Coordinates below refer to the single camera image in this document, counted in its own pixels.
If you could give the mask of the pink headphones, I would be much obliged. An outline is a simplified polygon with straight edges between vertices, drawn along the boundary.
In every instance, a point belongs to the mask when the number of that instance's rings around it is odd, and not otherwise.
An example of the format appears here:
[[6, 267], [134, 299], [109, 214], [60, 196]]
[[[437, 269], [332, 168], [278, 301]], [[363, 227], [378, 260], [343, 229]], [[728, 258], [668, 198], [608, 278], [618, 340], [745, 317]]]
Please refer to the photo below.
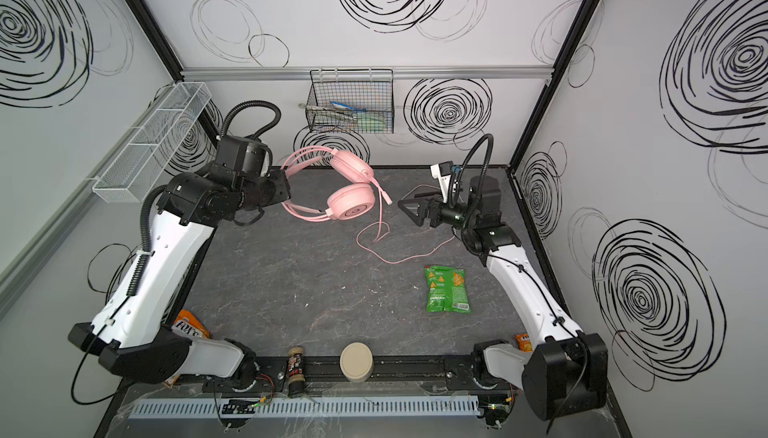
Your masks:
[[383, 216], [383, 204], [391, 205], [392, 199], [375, 178], [373, 168], [351, 151], [321, 145], [307, 146], [288, 156], [280, 169], [290, 178], [323, 158], [329, 158], [331, 168], [346, 178], [349, 184], [327, 198], [325, 209], [305, 207], [287, 200], [282, 205], [289, 214], [313, 223], [346, 221], [358, 218], [379, 205], [379, 217]]

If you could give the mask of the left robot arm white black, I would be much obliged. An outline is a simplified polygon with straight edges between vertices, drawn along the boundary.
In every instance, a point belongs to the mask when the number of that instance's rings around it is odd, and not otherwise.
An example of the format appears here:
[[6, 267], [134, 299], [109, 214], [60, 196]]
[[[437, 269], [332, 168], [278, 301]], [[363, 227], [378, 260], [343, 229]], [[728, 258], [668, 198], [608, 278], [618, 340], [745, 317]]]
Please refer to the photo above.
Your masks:
[[195, 277], [221, 222], [235, 223], [238, 212], [246, 211], [252, 225], [266, 208], [288, 200], [286, 173], [273, 168], [273, 153], [261, 139], [281, 116], [266, 100], [237, 104], [224, 118], [214, 160], [146, 195], [140, 244], [125, 277], [91, 321], [69, 332], [69, 342], [84, 356], [97, 357], [111, 374], [136, 383], [198, 375], [247, 392], [259, 381], [250, 348], [175, 330], [171, 305]]

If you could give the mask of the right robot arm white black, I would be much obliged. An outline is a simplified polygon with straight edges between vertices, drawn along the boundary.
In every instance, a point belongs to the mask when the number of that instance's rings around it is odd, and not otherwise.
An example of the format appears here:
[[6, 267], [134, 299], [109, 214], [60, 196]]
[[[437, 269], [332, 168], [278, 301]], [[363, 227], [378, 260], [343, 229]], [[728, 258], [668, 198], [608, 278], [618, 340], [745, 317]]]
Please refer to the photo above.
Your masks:
[[505, 340], [477, 344], [472, 353], [477, 385], [507, 383], [523, 392], [543, 421], [603, 407], [607, 402], [608, 350], [596, 333], [587, 334], [568, 315], [533, 269], [521, 240], [502, 219], [501, 191], [487, 175], [494, 138], [482, 135], [470, 148], [471, 159], [485, 150], [468, 196], [460, 197], [467, 165], [434, 165], [440, 192], [402, 199], [399, 208], [418, 226], [448, 225], [464, 248], [494, 276], [514, 306], [531, 342], [525, 352]]

